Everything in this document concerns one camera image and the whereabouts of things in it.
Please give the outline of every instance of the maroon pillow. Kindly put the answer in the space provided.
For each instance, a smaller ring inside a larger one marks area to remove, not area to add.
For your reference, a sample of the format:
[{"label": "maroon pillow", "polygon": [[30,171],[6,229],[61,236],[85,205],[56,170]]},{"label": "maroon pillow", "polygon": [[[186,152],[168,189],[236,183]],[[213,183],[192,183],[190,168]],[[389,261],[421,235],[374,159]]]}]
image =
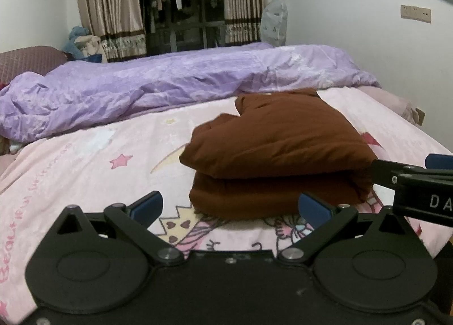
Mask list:
[{"label": "maroon pillow", "polygon": [[66,62],[63,52],[49,46],[26,47],[0,53],[0,90],[19,74],[34,72],[46,75]]}]

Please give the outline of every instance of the white bag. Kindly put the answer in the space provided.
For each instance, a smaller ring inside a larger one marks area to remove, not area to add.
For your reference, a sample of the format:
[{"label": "white bag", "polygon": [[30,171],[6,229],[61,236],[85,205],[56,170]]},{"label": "white bag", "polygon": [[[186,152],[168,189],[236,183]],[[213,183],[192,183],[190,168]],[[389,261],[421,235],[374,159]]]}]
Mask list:
[{"label": "white bag", "polygon": [[288,9],[283,0],[273,0],[264,8],[261,17],[261,41],[272,46],[286,43]]}]

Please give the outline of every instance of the blue gripper pad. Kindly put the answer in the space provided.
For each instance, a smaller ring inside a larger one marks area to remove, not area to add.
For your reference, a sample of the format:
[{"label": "blue gripper pad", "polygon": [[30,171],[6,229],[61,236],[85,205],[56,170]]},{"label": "blue gripper pad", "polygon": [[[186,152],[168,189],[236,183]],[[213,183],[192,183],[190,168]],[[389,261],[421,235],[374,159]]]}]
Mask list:
[{"label": "blue gripper pad", "polygon": [[329,210],[323,204],[305,194],[299,197],[299,214],[314,229],[318,229],[334,216],[331,209]]},{"label": "blue gripper pad", "polygon": [[164,199],[162,195],[157,191],[153,191],[130,205],[128,210],[132,220],[148,228],[159,218],[163,208]]},{"label": "blue gripper pad", "polygon": [[425,168],[453,170],[453,156],[429,154],[425,159]]}]

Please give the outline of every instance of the bed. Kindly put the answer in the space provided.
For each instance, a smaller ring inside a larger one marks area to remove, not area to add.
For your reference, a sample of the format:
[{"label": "bed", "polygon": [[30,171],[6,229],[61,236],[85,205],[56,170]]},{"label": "bed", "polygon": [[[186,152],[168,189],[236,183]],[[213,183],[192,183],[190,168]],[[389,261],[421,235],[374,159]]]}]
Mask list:
[{"label": "bed", "polygon": [[[65,65],[57,68],[61,73],[66,70]],[[374,83],[372,77],[371,82],[363,78],[359,84]],[[334,87],[319,90],[319,96],[349,120],[378,158],[424,166],[429,153],[450,154],[363,91],[331,84]],[[28,133],[23,132],[25,136],[19,141],[32,143],[10,157],[0,176],[0,316],[16,324],[34,310],[24,269],[46,231],[69,204],[77,204],[85,212],[98,212],[109,204],[130,204],[158,190],[164,197],[164,211],[149,230],[185,254],[193,249],[271,249],[276,253],[310,234],[312,227],[296,215],[227,221],[192,207],[188,195],[194,171],[180,164],[178,156],[197,125],[220,113],[237,114],[236,90],[226,95],[223,91],[219,97],[224,99],[205,98],[198,92],[201,98],[195,104],[188,101],[186,106],[175,108],[174,104],[161,103],[159,111],[142,104],[134,114],[115,121],[110,118],[104,125],[96,126],[98,119],[92,117],[90,126],[57,128],[58,136],[46,135],[51,121],[40,128],[45,138],[28,139]],[[268,87],[262,90],[266,91],[270,92]],[[367,203],[357,208],[377,213],[384,204],[391,204],[391,197],[376,187]],[[433,257],[453,234],[451,228],[415,219],[409,222]]]}]

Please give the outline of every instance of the metal screw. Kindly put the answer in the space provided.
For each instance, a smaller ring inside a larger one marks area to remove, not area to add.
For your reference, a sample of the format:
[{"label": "metal screw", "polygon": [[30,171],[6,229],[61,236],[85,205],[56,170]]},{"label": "metal screw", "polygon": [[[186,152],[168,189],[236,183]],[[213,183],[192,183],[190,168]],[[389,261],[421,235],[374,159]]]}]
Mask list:
[{"label": "metal screw", "polygon": [[287,260],[298,260],[304,257],[304,252],[299,248],[286,248],[282,251],[282,256]]},{"label": "metal screw", "polygon": [[36,320],[36,325],[50,325],[50,321],[45,317],[40,317],[39,319]]},{"label": "metal screw", "polygon": [[157,256],[163,260],[170,261],[177,259],[180,256],[180,252],[173,247],[162,248],[159,252],[157,252]]}]

